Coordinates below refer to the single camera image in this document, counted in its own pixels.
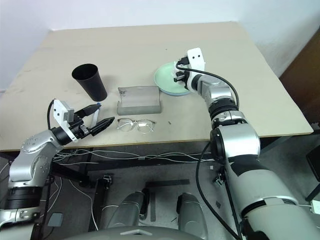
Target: eyeglasses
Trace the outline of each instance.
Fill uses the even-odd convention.
[[[154,126],[156,123],[146,119],[136,121],[130,118],[120,118],[118,119],[118,127],[116,129],[119,129],[123,132],[129,132],[135,127],[135,124],[139,132],[147,134],[154,131]]]

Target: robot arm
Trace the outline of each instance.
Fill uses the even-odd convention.
[[[63,145],[90,134],[95,136],[115,119],[106,118],[87,128],[82,118],[93,114],[100,106],[89,105],[74,113],[65,102],[54,100],[53,115],[60,127],[38,133],[22,144],[9,170],[8,195],[4,209],[0,211],[0,228],[8,224],[32,223],[40,217],[42,189],[50,173],[53,156],[63,149]]]
[[[239,111],[239,100],[237,104],[234,101],[234,87],[221,77],[203,72],[204,64],[200,48],[189,50],[176,64],[174,81],[182,81],[185,88],[198,92],[206,103],[212,126],[211,153],[224,166],[242,218],[242,234],[248,240],[319,239],[319,230],[298,206],[298,200],[273,171],[259,162],[260,140]]]

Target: light green plate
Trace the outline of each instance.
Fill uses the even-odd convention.
[[[171,96],[183,96],[190,93],[185,89],[185,85],[182,82],[174,82],[173,69],[175,63],[169,62],[157,69],[154,74],[154,82],[160,88],[160,90]]]

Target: beige tabletop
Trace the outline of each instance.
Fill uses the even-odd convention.
[[[0,98],[0,150],[17,150],[28,137],[47,128],[46,113],[53,99],[75,110],[94,104],[71,77],[84,63],[98,66],[108,97],[99,119],[117,116],[118,87],[154,86],[161,65],[200,47],[208,72],[237,89],[240,110],[260,137],[309,134],[313,130],[264,57],[236,22],[105,27],[53,31],[25,63]],[[154,132],[117,130],[117,121],[95,137],[67,147],[92,147],[200,141],[209,139],[210,116],[204,100],[192,93],[160,93],[160,114],[133,115],[155,121]],[[51,125],[57,123],[51,117]]]

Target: black cup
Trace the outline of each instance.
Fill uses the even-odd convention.
[[[87,63],[77,66],[71,75],[93,101],[101,102],[106,99],[107,91],[101,81],[96,65]]]

